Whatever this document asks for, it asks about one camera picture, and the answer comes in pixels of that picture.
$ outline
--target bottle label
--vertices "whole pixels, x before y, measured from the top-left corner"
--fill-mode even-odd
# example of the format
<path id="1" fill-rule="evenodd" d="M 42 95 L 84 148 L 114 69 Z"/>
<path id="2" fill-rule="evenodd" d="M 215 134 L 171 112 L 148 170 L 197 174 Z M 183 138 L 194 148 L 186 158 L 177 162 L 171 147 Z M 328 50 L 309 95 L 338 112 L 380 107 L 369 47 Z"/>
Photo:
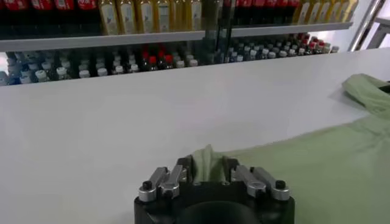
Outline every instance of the bottle label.
<path id="1" fill-rule="evenodd" d="M 263 7 L 265 3 L 265 0 L 253 0 L 253 5 L 256 7 Z"/>
<path id="2" fill-rule="evenodd" d="M 122 15 L 122 24 L 123 31 L 125 34 L 133 34 L 135 32 L 134 27 L 134 13 L 133 5 L 131 4 L 122 4 L 121 5 L 121 15 Z"/>
<path id="3" fill-rule="evenodd" d="M 169 32 L 169 7 L 168 3 L 158 5 L 158 21 L 160 32 Z"/>
<path id="4" fill-rule="evenodd" d="M 288 6 L 290 7 L 298 7 L 299 0 L 288 0 Z"/>
<path id="5" fill-rule="evenodd" d="M 321 5 L 321 3 L 319 3 L 319 2 L 314 4 L 313 9 L 311 10 L 310 17 L 309 17 L 309 24 L 314 23 L 314 20 L 317 17 L 320 5 Z"/>
<path id="6" fill-rule="evenodd" d="M 55 6 L 58 10 L 74 10 L 73 0 L 55 0 Z"/>
<path id="7" fill-rule="evenodd" d="M 107 4 L 101 7 L 102 16 L 105 24 L 105 28 L 107 29 L 108 35 L 117 35 L 118 32 L 118 23 L 115 18 L 115 11 L 112 5 Z"/>
<path id="8" fill-rule="evenodd" d="M 82 10 L 96 9 L 96 7 L 98 6 L 96 0 L 77 0 L 77 3 L 79 5 L 79 8 Z"/>
<path id="9" fill-rule="evenodd" d="M 141 5 L 142 24 L 144 27 L 144 33 L 153 32 L 153 13 L 150 3 Z"/>
<path id="10" fill-rule="evenodd" d="M 4 4 L 9 10 L 23 10 L 29 8 L 29 4 L 26 0 L 4 0 Z"/>
<path id="11" fill-rule="evenodd" d="M 266 7 L 275 7 L 276 0 L 266 0 Z"/>
<path id="12" fill-rule="evenodd" d="M 192 28 L 193 30 L 200 30 L 200 22 L 202 20 L 202 4 L 200 2 L 193 2 L 191 5 Z"/>
<path id="13" fill-rule="evenodd" d="M 349 6 L 349 2 L 345 2 L 345 3 L 342 4 L 339 20 L 342 21 L 344 15 L 346 14 L 348 6 Z"/>
<path id="14" fill-rule="evenodd" d="M 336 13 L 340 8 L 340 2 L 336 2 L 333 5 L 333 9 L 331 10 L 330 17 L 329 17 L 329 22 L 334 23 L 336 22 Z"/>
<path id="15" fill-rule="evenodd" d="M 322 5 L 321 12 L 319 12 L 317 23 L 324 23 L 325 22 L 325 18 L 327 16 L 329 5 L 330 5 L 329 2 L 326 2 L 326 3 L 324 3 L 324 5 Z"/>
<path id="16" fill-rule="evenodd" d="M 53 3 L 51 0 L 31 0 L 32 7 L 38 10 L 52 10 Z"/>
<path id="17" fill-rule="evenodd" d="M 305 21 L 307 10 L 309 9 L 310 3 L 304 3 L 299 14 L 298 24 L 302 24 Z"/>

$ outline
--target bottle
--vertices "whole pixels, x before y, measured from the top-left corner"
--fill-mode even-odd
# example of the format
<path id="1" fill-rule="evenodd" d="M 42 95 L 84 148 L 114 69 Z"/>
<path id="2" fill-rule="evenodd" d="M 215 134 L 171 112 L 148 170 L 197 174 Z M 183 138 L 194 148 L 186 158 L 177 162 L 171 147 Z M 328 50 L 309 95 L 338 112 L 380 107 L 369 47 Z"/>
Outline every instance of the bottle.
<path id="1" fill-rule="evenodd" d="M 48 76 L 46 75 L 46 72 L 44 70 L 38 70 L 35 72 L 35 76 L 38 79 L 38 82 L 47 82 L 49 81 Z"/>
<path id="2" fill-rule="evenodd" d="M 140 0 L 136 6 L 138 15 L 138 30 L 140 33 L 154 32 L 154 6 L 150 0 Z"/>
<path id="3" fill-rule="evenodd" d="M 80 26 L 84 35 L 101 35 L 101 18 L 98 0 L 77 0 L 79 6 Z"/>
<path id="4" fill-rule="evenodd" d="M 158 70 L 158 67 L 156 65 L 156 57 L 151 56 L 149 58 L 149 71 L 156 71 Z"/>
<path id="5" fill-rule="evenodd" d="M 305 24 L 313 24 L 316 21 L 318 10 L 321 6 L 321 0 L 311 0 L 307 10 Z"/>
<path id="6" fill-rule="evenodd" d="M 135 18 L 135 4 L 133 0 L 119 0 L 118 16 L 123 34 L 137 33 L 137 22 Z"/>
<path id="7" fill-rule="evenodd" d="M 252 24 L 263 24 L 264 23 L 264 7 L 266 0 L 252 0 L 251 12 Z"/>
<path id="8" fill-rule="evenodd" d="M 156 26 L 157 32 L 169 32 L 171 30 L 171 5 L 168 0 L 157 1 Z"/>
<path id="9" fill-rule="evenodd" d="M 327 14 L 328 14 L 328 11 L 330 9 L 330 5 L 331 5 L 331 0 L 322 0 L 322 4 L 318 10 L 318 14 L 317 14 L 317 17 L 315 19 L 315 22 L 316 23 L 325 23 L 326 22 L 326 17 L 327 17 Z"/>
<path id="10" fill-rule="evenodd" d="M 285 24 L 291 24 L 294 16 L 294 12 L 297 10 L 299 0 L 288 0 L 285 10 Z"/>
<path id="11" fill-rule="evenodd" d="M 343 19 L 343 22 L 350 22 L 353 14 L 355 13 L 356 8 L 358 7 L 359 0 L 350 0 L 350 4 L 347 8 L 346 15 Z"/>
<path id="12" fill-rule="evenodd" d="M 58 17 L 52 0 L 31 0 L 35 9 L 35 21 L 38 33 L 44 37 L 55 37 L 60 34 Z"/>
<path id="13" fill-rule="evenodd" d="M 281 26 L 286 21 L 288 0 L 277 0 L 274 9 L 274 24 Z"/>
<path id="14" fill-rule="evenodd" d="M 82 79 L 91 77 L 90 72 L 89 72 L 88 70 L 81 70 L 81 71 L 79 72 L 79 76 L 80 76 L 80 78 L 82 78 Z"/>
<path id="15" fill-rule="evenodd" d="M 331 0 L 331 4 L 327 13 L 326 22 L 335 23 L 337 18 L 337 12 L 341 6 L 341 0 Z"/>
<path id="16" fill-rule="evenodd" d="M 172 55 L 165 55 L 165 62 L 166 62 L 166 69 L 172 69 L 173 63 L 172 63 Z"/>
<path id="17" fill-rule="evenodd" d="M 76 0 L 54 0 L 62 33 L 66 36 L 80 34 L 80 18 Z"/>
<path id="18" fill-rule="evenodd" d="M 104 34 L 106 35 L 118 35 L 119 31 L 119 20 L 116 14 L 115 0 L 100 0 L 99 11 L 102 18 L 102 24 Z"/>
<path id="19" fill-rule="evenodd" d="M 35 15 L 28 0 L 7 0 L 4 4 L 9 11 L 9 18 L 6 18 L 6 21 L 13 26 L 19 38 L 37 36 L 35 21 L 31 19 Z"/>
<path id="20" fill-rule="evenodd" d="M 97 75 L 98 75 L 98 76 L 108 76 L 107 69 L 105 69 L 105 68 L 99 68 L 99 69 L 97 70 Z"/>

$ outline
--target yellow bottle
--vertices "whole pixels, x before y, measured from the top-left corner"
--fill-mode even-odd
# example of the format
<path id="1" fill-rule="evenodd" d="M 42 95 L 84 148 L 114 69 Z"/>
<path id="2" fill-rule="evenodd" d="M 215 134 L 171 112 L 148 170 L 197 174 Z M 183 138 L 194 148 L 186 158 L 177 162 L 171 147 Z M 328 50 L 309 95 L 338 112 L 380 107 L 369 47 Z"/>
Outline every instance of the yellow bottle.
<path id="1" fill-rule="evenodd" d="M 335 23 L 337 11 L 340 9 L 341 0 L 331 0 L 330 8 L 326 17 L 326 22 Z"/>
<path id="2" fill-rule="evenodd" d="M 293 16 L 293 22 L 297 24 L 303 24 L 306 19 L 307 11 L 310 7 L 310 0 L 301 0 L 298 8 L 295 10 Z"/>
<path id="3" fill-rule="evenodd" d="M 355 13 L 355 9 L 358 7 L 358 4 L 359 4 L 359 0 L 351 0 L 350 1 L 350 4 L 347 8 L 346 15 L 343 19 L 343 22 L 350 22 L 351 21 L 353 14 Z"/>
<path id="4" fill-rule="evenodd" d="M 309 9 L 307 10 L 305 23 L 313 24 L 316 21 L 316 17 L 318 15 L 319 8 L 321 7 L 321 0 L 311 0 Z"/>
<path id="5" fill-rule="evenodd" d="M 346 15 L 346 11 L 348 9 L 348 6 L 349 6 L 349 0 L 341 0 L 341 6 L 336 14 L 336 21 L 337 22 L 342 22 L 342 19 Z"/>
<path id="6" fill-rule="evenodd" d="M 322 5 L 320 9 L 318 10 L 318 14 L 316 17 L 316 23 L 325 23 L 326 22 L 326 17 L 327 13 L 331 4 L 331 0 L 323 0 Z"/>
<path id="7" fill-rule="evenodd" d="M 121 30 L 124 34 L 137 33 L 137 22 L 135 18 L 135 4 L 133 0 L 119 0 L 118 16 Z"/>
<path id="8" fill-rule="evenodd" d="M 138 30 L 140 33 L 152 33 L 155 31 L 155 5 L 151 0 L 140 0 L 137 5 Z"/>
<path id="9" fill-rule="evenodd" d="M 118 35 L 120 33 L 118 16 L 114 0 L 100 0 L 99 11 L 102 18 L 104 33 Z"/>

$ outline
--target red bottle cap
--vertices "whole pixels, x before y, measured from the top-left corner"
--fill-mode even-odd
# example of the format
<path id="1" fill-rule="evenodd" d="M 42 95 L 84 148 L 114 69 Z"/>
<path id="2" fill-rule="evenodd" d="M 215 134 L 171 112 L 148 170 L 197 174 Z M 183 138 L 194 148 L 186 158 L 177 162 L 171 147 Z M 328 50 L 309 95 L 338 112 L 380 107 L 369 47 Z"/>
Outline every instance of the red bottle cap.
<path id="1" fill-rule="evenodd" d="M 165 55 L 165 60 L 167 63 L 172 63 L 172 55 Z"/>
<path id="2" fill-rule="evenodd" d="M 149 64 L 156 64 L 156 57 L 155 56 L 151 56 L 149 58 Z"/>

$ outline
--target white bottle cap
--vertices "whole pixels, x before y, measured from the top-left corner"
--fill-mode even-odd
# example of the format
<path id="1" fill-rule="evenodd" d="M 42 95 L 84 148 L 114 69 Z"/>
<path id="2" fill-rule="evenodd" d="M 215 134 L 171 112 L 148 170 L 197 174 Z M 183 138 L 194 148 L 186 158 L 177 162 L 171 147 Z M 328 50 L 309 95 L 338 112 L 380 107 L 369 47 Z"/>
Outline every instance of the white bottle cap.
<path id="1" fill-rule="evenodd" d="M 184 61 L 176 62 L 176 68 L 184 68 Z"/>
<path id="2" fill-rule="evenodd" d="M 44 70 L 50 70 L 51 69 L 51 63 L 50 62 L 44 62 L 42 63 L 42 68 Z"/>
<path id="3" fill-rule="evenodd" d="M 81 70 L 79 72 L 79 76 L 82 79 L 91 77 L 90 72 L 88 70 Z"/>
<path id="4" fill-rule="evenodd" d="M 115 67 L 115 71 L 116 71 L 117 73 L 123 73 L 123 66 L 118 65 L 117 67 Z"/>
<path id="5" fill-rule="evenodd" d="M 257 54 L 257 51 L 255 51 L 255 50 L 250 50 L 250 56 L 256 56 L 256 54 Z"/>
<path id="6" fill-rule="evenodd" d="M 281 57 L 287 57 L 287 52 L 285 52 L 285 51 L 280 51 L 280 52 L 279 52 L 279 55 L 280 55 Z"/>
<path id="7" fill-rule="evenodd" d="M 45 81 L 45 79 L 48 77 L 44 70 L 36 71 L 35 76 L 37 76 L 39 82 Z"/>
<path id="8" fill-rule="evenodd" d="M 241 62 L 244 60 L 244 57 L 242 55 L 237 56 L 237 61 Z"/>
<path id="9" fill-rule="evenodd" d="M 97 63 L 96 64 L 96 69 L 99 69 L 99 68 L 104 68 L 104 63 Z"/>
<path id="10" fill-rule="evenodd" d="M 190 60 L 190 66 L 191 67 L 196 67 L 197 66 L 197 60 L 195 60 L 195 59 Z"/>
<path id="11" fill-rule="evenodd" d="M 61 62 L 62 67 L 68 69 L 71 67 L 71 63 L 69 61 L 63 61 Z"/>
<path id="12" fill-rule="evenodd" d="M 137 64 L 132 64 L 131 70 L 132 70 L 133 72 L 138 71 L 138 65 L 137 65 Z"/>
<path id="13" fill-rule="evenodd" d="M 114 61 L 114 62 L 112 63 L 112 65 L 113 65 L 114 67 L 117 67 L 117 66 L 121 65 L 121 62 L 120 62 L 120 61 Z"/>
<path id="14" fill-rule="evenodd" d="M 89 65 L 90 64 L 90 60 L 89 59 L 83 59 L 80 61 L 80 64 L 82 65 Z"/>
<path id="15" fill-rule="evenodd" d="M 275 58 L 275 57 L 276 57 L 275 52 L 270 52 L 270 53 L 268 53 L 268 57 L 269 57 L 269 58 Z"/>
<path id="16" fill-rule="evenodd" d="M 66 75 L 66 68 L 64 67 L 57 68 L 57 74 L 61 76 Z"/>
<path id="17" fill-rule="evenodd" d="M 29 84 L 29 83 L 31 83 L 31 79 L 29 76 L 22 75 L 22 77 L 20 77 L 20 82 L 22 84 Z"/>
<path id="18" fill-rule="evenodd" d="M 88 70 L 88 65 L 86 64 L 79 65 L 79 71 L 83 71 L 83 70 Z"/>
<path id="19" fill-rule="evenodd" d="M 107 72 L 107 69 L 105 69 L 105 68 L 99 68 L 97 70 L 97 74 L 98 74 L 98 76 L 107 76 L 108 72 Z"/>

